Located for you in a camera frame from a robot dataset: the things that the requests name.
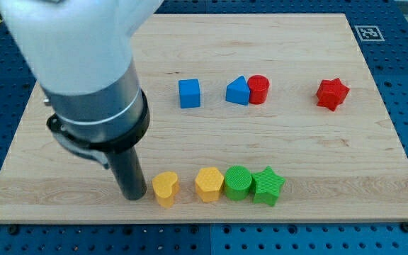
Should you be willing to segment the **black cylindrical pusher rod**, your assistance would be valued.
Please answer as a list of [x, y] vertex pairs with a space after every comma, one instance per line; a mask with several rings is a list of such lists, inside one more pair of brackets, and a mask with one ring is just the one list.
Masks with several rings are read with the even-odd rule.
[[128, 200], [141, 199], [147, 186], [135, 148], [119, 153], [108, 152], [106, 157], [123, 196]]

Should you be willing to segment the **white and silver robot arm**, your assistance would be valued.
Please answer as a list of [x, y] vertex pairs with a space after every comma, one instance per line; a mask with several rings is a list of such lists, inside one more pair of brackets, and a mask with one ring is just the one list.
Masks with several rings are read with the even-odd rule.
[[149, 126], [130, 39], [159, 0], [0, 0], [0, 12], [68, 151], [111, 169], [128, 200], [147, 187], [135, 145]]

